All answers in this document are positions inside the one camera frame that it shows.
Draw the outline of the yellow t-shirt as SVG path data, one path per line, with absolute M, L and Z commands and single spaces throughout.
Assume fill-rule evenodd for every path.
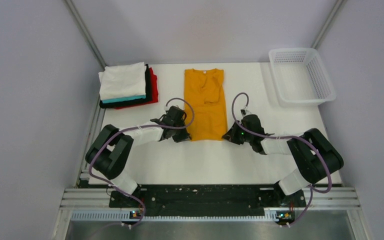
M 228 131 L 227 105 L 223 69 L 184 71 L 183 97 L 190 105 L 185 108 L 187 127 L 192 141 L 221 141 Z

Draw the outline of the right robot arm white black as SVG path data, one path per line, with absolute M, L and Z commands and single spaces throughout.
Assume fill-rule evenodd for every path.
M 303 188 L 312 190 L 313 184 L 327 178 L 327 188 L 331 189 L 331 174 L 344 166 L 342 156 L 317 128 L 298 136 L 275 136 L 265 132 L 257 115 L 247 114 L 234 123 L 222 138 L 236 145 L 248 143 L 260 155 L 292 156 L 296 169 L 277 181 L 272 190 L 264 193 L 266 199 L 263 203 L 266 206 L 303 206 Z

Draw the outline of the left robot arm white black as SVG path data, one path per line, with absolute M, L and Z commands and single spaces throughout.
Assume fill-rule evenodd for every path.
M 173 139 L 174 142 L 190 141 L 187 132 L 195 119 L 195 112 L 187 113 L 177 106 L 166 106 L 165 113 L 159 118 L 127 128 L 105 125 L 88 149 L 85 161 L 88 163 L 89 176 L 106 183 L 121 194 L 121 200 L 129 207 L 139 204 L 145 210 L 137 191 L 138 183 L 127 172 L 131 150 L 148 143 Z

